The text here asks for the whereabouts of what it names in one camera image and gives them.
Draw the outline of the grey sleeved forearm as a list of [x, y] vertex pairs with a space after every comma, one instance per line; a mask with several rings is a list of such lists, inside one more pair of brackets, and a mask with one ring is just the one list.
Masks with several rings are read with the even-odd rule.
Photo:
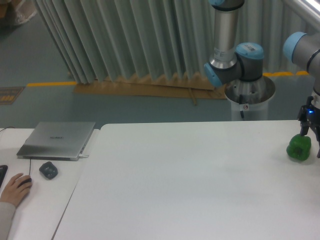
[[8, 238], [16, 207], [8, 202], [0, 203], [0, 239]]

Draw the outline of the person's hand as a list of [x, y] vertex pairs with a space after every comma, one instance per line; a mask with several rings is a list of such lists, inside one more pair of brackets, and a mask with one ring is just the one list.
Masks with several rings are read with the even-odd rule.
[[17, 208], [31, 191], [32, 182], [29, 183], [30, 188], [26, 188], [23, 191], [17, 189], [18, 185], [28, 178], [31, 178], [31, 176], [23, 175], [23, 173], [14, 175], [4, 187], [0, 196], [0, 202], [13, 204]]

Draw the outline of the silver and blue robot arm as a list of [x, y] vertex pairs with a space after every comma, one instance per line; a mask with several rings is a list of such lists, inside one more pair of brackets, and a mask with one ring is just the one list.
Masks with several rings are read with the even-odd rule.
[[[238, 15], [243, 0], [211, 0], [215, 10], [214, 52], [204, 64], [204, 71], [214, 87], [225, 86], [234, 121], [266, 120], [268, 103], [275, 94], [275, 84], [263, 76], [263, 48], [253, 42], [235, 45]], [[312, 130], [320, 138], [320, 35], [295, 32], [283, 45], [283, 53], [293, 64], [314, 77], [312, 94], [299, 109], [300, 133], [293, 137], [287, 154], [300, 161], [309, 157]]]

